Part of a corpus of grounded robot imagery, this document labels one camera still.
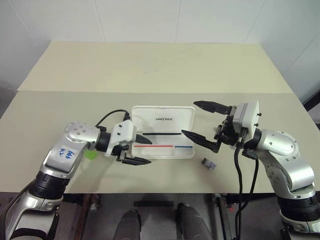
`handwritten label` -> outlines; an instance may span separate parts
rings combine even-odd
[[[78,151],[67,147],[65,145],[62,145],[60,147],[60,150],[58,152],[60,158],[64,158],[66,160],[72,160],[76,155],[77,155]]]

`unitree logo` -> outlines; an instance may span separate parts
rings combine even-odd
[[[157,117],[155,120],[157,121],[172,121],[172,117]]]

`red line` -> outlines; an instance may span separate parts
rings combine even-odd
[[[173,145],[134,145],[135,148],[173,148]]]

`robotic arm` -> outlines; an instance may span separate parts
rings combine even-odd
[[[128,144],[151,142],[137,135],[136,127],[126,119],[116,124],[112,133],[105,127],[90,126],[86,122],[73,121],[65,129],[61,139],[51,148],[40,166],[36,179],[6,208],[0,217],[0,239],[43,239],[55,237],[59,215],[55,212],[63,200],[63,193],[74,176],[85,150],[105,152],[105,156],[117,156],[117,161],[130,165],[148,164],[139,157],[127,157]]]
[[[182,130],[196,144],[219,151],[221,143],[242,148],[242,155],[260,159],[277,195],[284,234],[320,233],[320,205],[316,197],[314,172],[299,152],[297,141],[290,134],[259,130],[259,103],[224,106],[216,102],[196,101],[205,111],[227,115],[215,133],[216,142],[202,135]]]

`white wall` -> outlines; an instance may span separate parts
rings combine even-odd
[[[319,0],[0,0],[0,87],[51,40],[261,43],[304,102],[320,89],[319,31]]]

